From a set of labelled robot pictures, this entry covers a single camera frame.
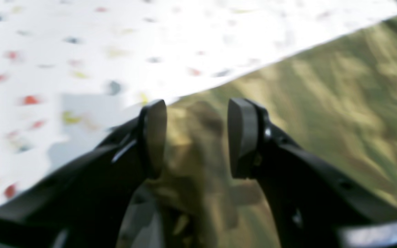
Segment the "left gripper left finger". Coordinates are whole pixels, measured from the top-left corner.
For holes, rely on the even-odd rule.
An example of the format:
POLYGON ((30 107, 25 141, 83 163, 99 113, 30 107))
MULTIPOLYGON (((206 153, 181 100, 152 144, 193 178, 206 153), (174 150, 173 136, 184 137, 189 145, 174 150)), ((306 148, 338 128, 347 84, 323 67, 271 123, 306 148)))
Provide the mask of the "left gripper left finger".
POLYGON ((154 100, 92 151, 0 205, 0 248, 114 248, 134 192, 163 165, 167 106, 154 100))

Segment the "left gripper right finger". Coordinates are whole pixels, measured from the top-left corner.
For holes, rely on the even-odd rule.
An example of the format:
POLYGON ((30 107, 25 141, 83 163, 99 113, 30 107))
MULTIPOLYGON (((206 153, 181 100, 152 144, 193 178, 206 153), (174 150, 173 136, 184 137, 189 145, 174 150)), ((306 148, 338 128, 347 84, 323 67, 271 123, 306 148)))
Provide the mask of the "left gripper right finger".
POLYGON ((244 98, 227 106, 233 178, 255 179, 282 248, 397 248, 397 207, 305 151, 244 98))

